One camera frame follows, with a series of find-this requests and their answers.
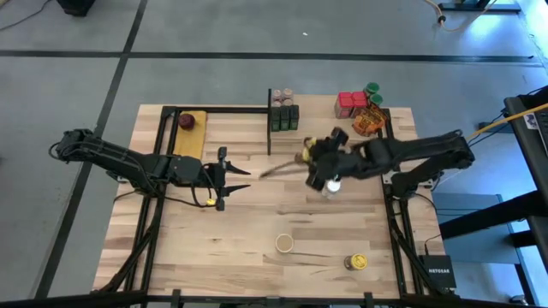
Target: green can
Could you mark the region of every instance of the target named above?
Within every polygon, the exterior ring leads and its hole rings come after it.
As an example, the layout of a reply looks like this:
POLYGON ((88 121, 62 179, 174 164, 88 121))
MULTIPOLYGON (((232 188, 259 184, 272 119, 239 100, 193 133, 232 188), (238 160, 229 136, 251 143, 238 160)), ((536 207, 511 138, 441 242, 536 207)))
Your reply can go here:
POLYGON ((280 107, 271 107, 271 132, 280 131, 280 107))
POLYGON ((376 104, 377 106, 380 106, 380 104, 383 103, 383 97, 378 94, 373 94, 369 97, 369 103, 376 104))
POLYGON ((289 106, 289 129, 297 130, 299 128, 299 105, 289 106))
POLYGON ((289 106, 280 107, 280 131, 289 130, 289 106))
POLYGON ((380 90, 380 86, 377 82, 370 82, 367 84, 367 86, 363 89, 363 91, 366 93, 367 96, 373 95, 380 90))

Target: wooden block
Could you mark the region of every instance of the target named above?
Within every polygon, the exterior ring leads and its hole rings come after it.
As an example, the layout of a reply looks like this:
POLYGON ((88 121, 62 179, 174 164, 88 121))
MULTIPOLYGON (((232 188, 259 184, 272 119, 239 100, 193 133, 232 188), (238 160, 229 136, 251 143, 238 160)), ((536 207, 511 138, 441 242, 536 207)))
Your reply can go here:
POLYGON ((184 111, 182 115, 191 115, 196 122, 191 130, 177 127, 175 149, 173 153, 202 159, 204 140, 206 139, 207 114, 205 111, 184 111))

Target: yellow cable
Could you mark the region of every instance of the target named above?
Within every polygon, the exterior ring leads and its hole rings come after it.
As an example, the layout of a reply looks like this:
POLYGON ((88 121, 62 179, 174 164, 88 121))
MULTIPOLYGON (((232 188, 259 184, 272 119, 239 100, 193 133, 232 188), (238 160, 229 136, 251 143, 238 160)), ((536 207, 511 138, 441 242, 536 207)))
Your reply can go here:
MULTIPOLYGON (((428 4, 430 4, 435 10, 436 10, 436 15, 438 16, 438 18, 440 16, 443 15, 442 13, 442 10, 438 7, 437 4, 435 4, 432 0, 424 0, 425 2, 427 2, 428 4)), ((440 21, 439 24, 440 26, 447 32, 457 32, 457 31, 461 31, 462 29, 464 29, 465 27, 468 27, 470 26, 470 24, 472 24, 475 20, 477 20, 480 16, 482 16, 483 14, 485 14, 486 11, 488 11, 491 6, 493 6, 493 4, 495 4, 498 0, 495 0, 493 1, 491 4, 489 4, 487 7, 485 7, 485 9, 479 13, 475 18, 473 18, 471 21, 469 22, 465 22, 464 24, 460 25, 459 27, 455 28, 455 29, 448 29, 447 27, 445 27, 445 23, 443 21, 440 21)))
POLYGON ((469 136, 467 137, 467 140, 470 140, 473 136, 479 135, 480 133, 483 133, 483 132, 485 132, 485 131, 487 131, 487 130, 493 128, 493 127, 496 127, 496 126, 499 126, 499 125, 501 125, 501 124, 503 124, 503 123, 506 123, 507 121, 512 121, 512 120, 517 119, 517 118, 519 118, 519 117, 522 117, 522 116, 524 116, 524 115, 526 115, 526 114, 530 114, 530 113, 533 113, 533 112, 537 112, 537 111, 542 110, 542 109, 545 109, 545 108, 548 108, 548 103, 543 104, 543 105, 540 105, 539 107, 531 108, 530 110, 525 110, 525 111, 523 111, 523 112, 520 112, 520 113, 517 114, 517 115, 509 116, 509 117, 504 118, 504 119, 502 119, 502 120, 500 120, 500 121, 496 121, 496 122, 492 123, 491 125, 487 125, 486 127, 483 127, 483 128, 481 128, 481 129, 475 131, 473 134, 471 134, 471 135, 469 135, 469 136))

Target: white object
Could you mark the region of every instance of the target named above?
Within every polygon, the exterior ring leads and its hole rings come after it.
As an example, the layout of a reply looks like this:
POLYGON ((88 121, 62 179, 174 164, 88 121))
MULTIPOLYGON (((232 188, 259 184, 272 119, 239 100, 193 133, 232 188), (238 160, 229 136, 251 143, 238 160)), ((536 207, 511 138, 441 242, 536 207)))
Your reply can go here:
POLYGON ((340 181, 329 180, 325 183, 324 189, 322 189, 322 195, 326 198, 333 198, 340 189, 340 181))

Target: yellow object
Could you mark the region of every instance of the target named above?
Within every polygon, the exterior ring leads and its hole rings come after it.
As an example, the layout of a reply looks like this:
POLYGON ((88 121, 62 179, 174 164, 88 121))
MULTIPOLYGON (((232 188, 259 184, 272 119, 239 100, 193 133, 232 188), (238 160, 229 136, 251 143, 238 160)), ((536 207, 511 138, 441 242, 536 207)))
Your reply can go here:
POLYGON ((483 133, 483 132, 485 132, 485 131, 487 131, 487 130, 493 128, 493 127, 497 127, 497 126, 499 126, 499 125, 501 125, 501 124, 504 124, 504 123, 506 123, 507 121, 512 121, 512 120, 517 119, 517 118, 519 118, 519 117, 522 117, 522 116, 524 116, 524 115, 527 115, 527 114, 530 114, 530 113, 533 113, 533 112, 537 112, 537 111, 542 110, 542 109, 545 109, 545 108, 548 108, 548 103, 547 103, 547 104, 540 105, 539 107, 531 108, 530 110, 525 110, 525 111, 523 111, 523 112, 520 112, 520 113, 517 114, 517 115, 509 116, 509 117, 504 118, 504 119, 502 119, 502 120, 500 120, 500 121, 496 121, 496 122, 492 123, 491 125, 487 125, 486 127, 483 127, 483 128, 481 128, 481 129, 475 131, 474 133, 472 133, 471 135, 469 135, 469 136, 467 137, 467 139, 470 140, 472 137, 474 137, 474 136, 476 136, 476 135, 479 135, 480 133, 483 133))
POLYGON ((182 115, 192 115, 194 117, 194 128, 186 130, 177 126, 173 154, 202 159, 204 141, 206 140, 207 113, 205 111, 184 111, 182 115))
POLYGON ((360 253, 356 253, 350 259, 350 263, 352 264, 352 267, 356 270, 363 270, 367 267, 367 258, 360 253))
POLYGON ((307 148, 302 149, 302 161, 308 163, 310 161, 310 152, 307 148))

